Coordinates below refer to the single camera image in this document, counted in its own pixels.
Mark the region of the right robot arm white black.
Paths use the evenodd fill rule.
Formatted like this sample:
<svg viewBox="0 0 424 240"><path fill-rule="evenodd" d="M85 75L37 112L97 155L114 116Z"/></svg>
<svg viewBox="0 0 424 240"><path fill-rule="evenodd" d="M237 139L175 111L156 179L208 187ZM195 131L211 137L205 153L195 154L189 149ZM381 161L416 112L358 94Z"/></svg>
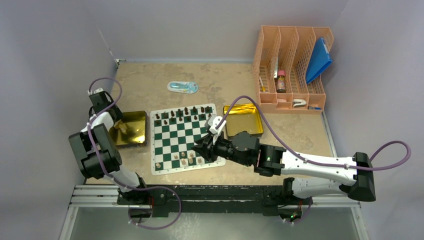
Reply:
<svg viewBox="0 0 424 240"><path fill-rule="evenodd" d="M290 152L281 146L260 143L246 131L231 140L208 133L195 141L191 150L206 162L224 158L264 177L286 175L280 196L288 204L319 195L344 194L360 202L376 200L374 174L367 154L327 157Z"/></svg>

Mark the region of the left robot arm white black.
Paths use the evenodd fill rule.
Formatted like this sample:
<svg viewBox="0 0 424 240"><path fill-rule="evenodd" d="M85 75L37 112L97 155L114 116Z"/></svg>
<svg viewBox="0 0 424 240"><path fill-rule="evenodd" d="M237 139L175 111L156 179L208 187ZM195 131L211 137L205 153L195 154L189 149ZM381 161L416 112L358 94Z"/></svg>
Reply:
<svg viewBox="0 0 424 240"><path fill-rule="evenodd" d="M99 88L89 93L92 107L86 126L68 137L79 170L86 178L105 179L138 205L146 203L149 191L144 180L123 165L109 130L124 117L111 95Z"/></svg>

